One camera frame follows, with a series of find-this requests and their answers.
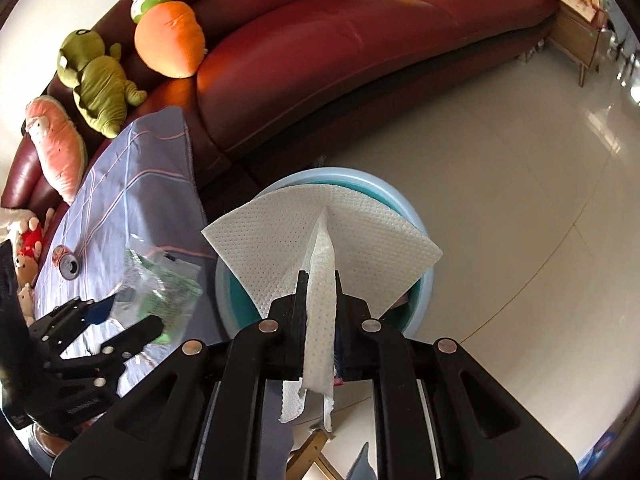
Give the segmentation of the green dinosaur plush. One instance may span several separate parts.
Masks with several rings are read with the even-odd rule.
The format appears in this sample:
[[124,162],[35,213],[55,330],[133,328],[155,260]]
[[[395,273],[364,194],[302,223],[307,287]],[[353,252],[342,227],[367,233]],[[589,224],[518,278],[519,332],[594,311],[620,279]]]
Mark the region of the green dinosaur plush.
[[58,49],[58,80],[72,90],[88,126],[107,139],[122,131],[128,106],[139,106],[148,97],[127,77],[121,57],[120,44],[107,49],[102,37],[90,29],[71,32]]

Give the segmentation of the white paper towel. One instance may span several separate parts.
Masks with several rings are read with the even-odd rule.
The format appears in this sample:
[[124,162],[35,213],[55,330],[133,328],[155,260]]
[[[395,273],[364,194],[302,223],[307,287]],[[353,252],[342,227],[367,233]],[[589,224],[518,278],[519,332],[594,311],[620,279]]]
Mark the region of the white paper towel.
[[306,272],[303,369],[282,386],[281,422],[303,413],[306,394],[334,404],[338,292],[384,314],[442,256],[414,224],[366,194],[339,185],[287,186],[251,200],[203,235],[266,316],[273,300],[296,291]]

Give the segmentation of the pink plush pillow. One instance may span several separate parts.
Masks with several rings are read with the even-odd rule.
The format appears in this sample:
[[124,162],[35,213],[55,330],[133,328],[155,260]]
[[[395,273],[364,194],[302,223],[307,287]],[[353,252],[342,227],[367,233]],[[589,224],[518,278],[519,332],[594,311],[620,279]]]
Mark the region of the pink plush pillow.
[[25,129],[47,182],[71,205],[80,189],[88,164],[84,139],[62,104],[50,96],[38,96],[25,108]]

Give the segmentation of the brown teddy bear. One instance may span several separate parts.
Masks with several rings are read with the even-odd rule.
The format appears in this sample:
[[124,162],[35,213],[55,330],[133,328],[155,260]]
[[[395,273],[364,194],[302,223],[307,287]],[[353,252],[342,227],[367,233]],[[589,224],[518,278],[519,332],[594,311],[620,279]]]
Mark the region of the brown teddy bear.
[[15,273],[19,289],[25,285],[34,286],[38,272],[38,263],[34,258],[25,255],[16,256]]

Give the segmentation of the wooden side table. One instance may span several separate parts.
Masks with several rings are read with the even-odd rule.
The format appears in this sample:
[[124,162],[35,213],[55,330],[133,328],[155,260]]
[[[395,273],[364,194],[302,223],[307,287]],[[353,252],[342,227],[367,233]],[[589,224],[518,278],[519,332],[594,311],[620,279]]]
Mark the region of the wooden side table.
[[582,88],[588,70],[599,70],[597,47],[608,12],[601,0],[558,1],[559,12],[548,40],[578,65],[578,86]]

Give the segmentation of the clear plastic green-print bag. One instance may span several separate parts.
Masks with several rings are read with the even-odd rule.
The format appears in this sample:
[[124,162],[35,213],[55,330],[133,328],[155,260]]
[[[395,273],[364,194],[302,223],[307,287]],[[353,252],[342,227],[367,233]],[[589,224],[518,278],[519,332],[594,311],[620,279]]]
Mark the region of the clear plastic green-print bag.
[[163,331],[153,344],[176,344],[203,295],[198,282],[200,272],[200,266],[161,250],[144,254],[133,247],[127,248],[124,275],[111,317],[129,328],[148,315],[155,315],[163,322]]

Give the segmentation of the red cola can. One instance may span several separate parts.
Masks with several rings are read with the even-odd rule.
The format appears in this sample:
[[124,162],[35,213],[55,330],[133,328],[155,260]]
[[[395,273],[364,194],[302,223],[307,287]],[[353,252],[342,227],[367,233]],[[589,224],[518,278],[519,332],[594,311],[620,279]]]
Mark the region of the red cola can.
[[70,248],[64,245],[56,246],[52,252],[52,264],[58,269],[64,280],[73,281],[78,278],[80,264]]

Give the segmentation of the orange carrot plush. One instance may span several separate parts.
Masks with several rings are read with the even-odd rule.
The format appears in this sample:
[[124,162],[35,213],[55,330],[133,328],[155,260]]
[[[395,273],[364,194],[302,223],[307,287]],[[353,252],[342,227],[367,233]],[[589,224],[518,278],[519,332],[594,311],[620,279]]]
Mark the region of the orange carrot plush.
[[207,54],[194,11],[178,0],[131,0],[134,46],[143,63],[172,79],[192,77]]

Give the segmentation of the teal plastic trash bucket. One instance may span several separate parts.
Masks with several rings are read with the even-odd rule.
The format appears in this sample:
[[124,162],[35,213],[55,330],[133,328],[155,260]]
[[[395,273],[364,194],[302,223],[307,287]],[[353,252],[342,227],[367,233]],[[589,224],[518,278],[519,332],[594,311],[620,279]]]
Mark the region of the teal plastic trash bucket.
[[294,292],[305,271],[320,312],[341,288],[412,337],[442,256],[401,192],[373,174],[341,167],[291,174],[203,233],[218,255],[216,299],[230,334],[264,318],[271,301]]

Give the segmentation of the plaid grey tablecloth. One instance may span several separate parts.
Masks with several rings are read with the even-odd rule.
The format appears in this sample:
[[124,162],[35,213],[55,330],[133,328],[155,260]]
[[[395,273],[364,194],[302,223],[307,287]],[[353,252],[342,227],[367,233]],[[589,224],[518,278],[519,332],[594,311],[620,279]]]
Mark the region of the plaid grey tablecloth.
[[126,396],[189,339],[227,340],[215,299],[217,255],[202,234],[206,223],[182,109],[170,106],[136,119],[99,154],[53,229],[50,245],[70,249],[80,271],[67,281],[50,258],[44,260],[34,292],[37,318],[76,297],[113,295],[124,284],[129,248],[140,244],[197,266],[202,293],[181,336],[149,344],[127,362],[118,394]]

